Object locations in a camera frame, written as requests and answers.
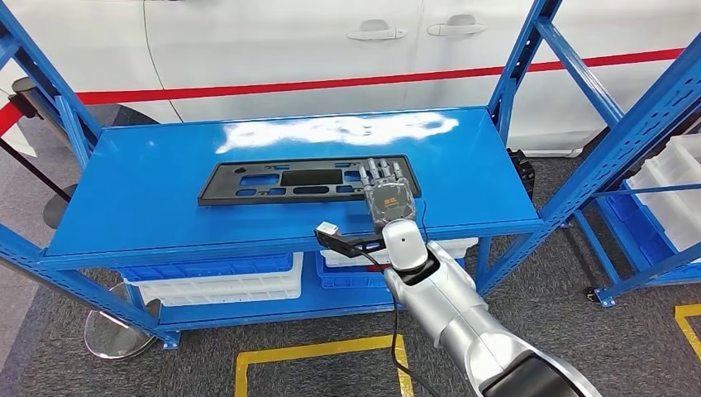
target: car door handle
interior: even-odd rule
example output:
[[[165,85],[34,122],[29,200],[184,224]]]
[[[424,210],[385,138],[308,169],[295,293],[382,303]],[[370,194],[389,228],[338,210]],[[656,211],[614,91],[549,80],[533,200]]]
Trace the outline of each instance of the car door handle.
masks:
[[[349,31],[346,37],[359,41],[382,41],[401,39],[407,35],[407,29],[390,27],[384,19],[369,19],[360,24],[357,31]]]
[[[431,36],[464,36],[480,33],[487,29],[486,25],[477,23],[470,14],[459,14],[448,18],[447,23],[437,23],[426,29]]]

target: stanchion base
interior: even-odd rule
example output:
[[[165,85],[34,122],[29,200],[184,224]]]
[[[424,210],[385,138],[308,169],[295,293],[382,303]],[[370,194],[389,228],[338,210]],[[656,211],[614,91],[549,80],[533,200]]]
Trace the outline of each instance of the stanchion base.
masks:
[[[115,285],[110,291],[124,300],[129,300],[124,283]],[[158,300],[153,300],[146,305],[146,310],[154,317],[158,315],[159,309]],[[85,346],[92,354],[106,360],[123,360],[137,356],[155,341],[154,337],[139,328],[122,323],[97,310],[91,310],[88,314],[83,339]]]
[[[72,184],[69,187],[64,188],[64,191],[68,194],[68,196],[73,196],[73,192],[77,186],[77,184]],[[58,194],[54,194],[54,197],[52,197],[49,202],[46,203],[46,206],[44,206],[44,223],[46,226],[52,229],[58,228],[67,207],[68,203],[66,203],[66,201]]]

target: white car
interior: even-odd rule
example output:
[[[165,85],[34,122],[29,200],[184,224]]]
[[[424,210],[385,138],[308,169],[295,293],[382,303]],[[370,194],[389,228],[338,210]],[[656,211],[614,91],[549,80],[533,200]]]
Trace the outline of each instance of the white car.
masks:
[[[123,102],[164,88],[239,93],[255,85],[249,94],[123,103],[157,122],[484,105],[531,6],[528,0],[5,3],[78,92]],[[606,64],[594,73],[627,110],[699,33],[701,2],[564,0],[556,25],[581,57]],[[554,60],[544,43],[534,63]],[[604,123],[564,70],[540,68],[547,71],[530,73],[518,90],[509,145],[530,155],[577,155]],[[22,75],[9,65],[0,88],[10,92]],[[402,82],[384,84],[396,79]],[[297,82],[328,88],[266,85]],[[130,91],[129,98],[114,91]],[[6,139],[21,144],[16,133]]]

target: storage bin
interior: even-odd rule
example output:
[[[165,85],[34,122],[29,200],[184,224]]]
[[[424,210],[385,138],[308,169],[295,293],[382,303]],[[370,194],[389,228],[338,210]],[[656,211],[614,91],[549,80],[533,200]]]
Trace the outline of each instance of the storage bin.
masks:
[[[302,293],[304,254],[297,252],[290,256],[293,258],[290,269],[282,272],[124,281],[139,287],[144,302],[160,299],[164,306],[295,299]]]
[[[462,259],[465,257],[465,251],[471,246],[477,244],[476,238],[459,238],[455,240],[442,240],[438,242],[441,244],[444,250],[450,254],[455,259]],[[326,259],[327,267],[349,267],[349,266],[368,266],[372,263],[364,256],[357,256],[355,258],[348,258],[339,254],[338,252],[331,250],[321,251],[322,256]],[[376,261],[381,264],[389,263],[389,254],[387,250],[380,250],[370,254]]]
[[[326,258],[317,251],[315,255],[317,274],[322,279],[322,288],[386,288],[381,271],[371,270],[374,265],[329,267]],[[465,268],[465,260],[458,259],[460,267]]]
[[[624,182],[620,190],[627,190]],[[637,244],[637,249],[646,259],[646,263],[632,263],[637,271],[643,271],[664,259],[679,253],[671,240],[665,235],[665,229],[657,222],[650,209],[634,194],[612,195],[606,198],[608,205],[616,214],[628,233]],[[656,281],[684,277],[701,278],[701,259],[694,263],[682,265]]]
[[[214,275],[252,275],[292,269],[292,254],[241,256],[210,261],[187,261],[151,266],[112,267],[130,282],[184,279]]]
[[[701,135],[674,136],[627,180],[631,189],[701,184]],[[701,189],[637,194],[682,251],[701,241]]]

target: yellow floor marking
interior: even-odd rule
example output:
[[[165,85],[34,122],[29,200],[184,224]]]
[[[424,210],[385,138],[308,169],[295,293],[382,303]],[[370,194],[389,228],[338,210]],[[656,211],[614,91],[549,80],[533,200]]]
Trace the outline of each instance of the yellow floor marking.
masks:
[[[318,343],[316,345],[284,347],[281,349],[259,350],[256,352],[241,352],[236,358],[236,383],[234,384],[234,397],[246,397],[248,395],[248,365],[261,364],[272,361],[295,360],[298,358],[311,358],[330,356],[350,352],[363,352],[366,350],[385,349],[392,346],[392,335],[383,337],[363,337],[341,342]],[[404,336],[397,335],[397,361],[408,367],[407,352],[404,349]],[[397,370],[399,373],[399,390],[402,397],[413,397],[412,380],[409,375]]]
[[[701,304],[687,304],[685,306],[675,306],[675,320],[681,328],[681,332],[684,333],[686,338],[689,340],[691,348],[696,352],[696,356],[701,360],[701,342],[699,337],[696,335],[689,322],[686,321],[687,317],[701,316]]]

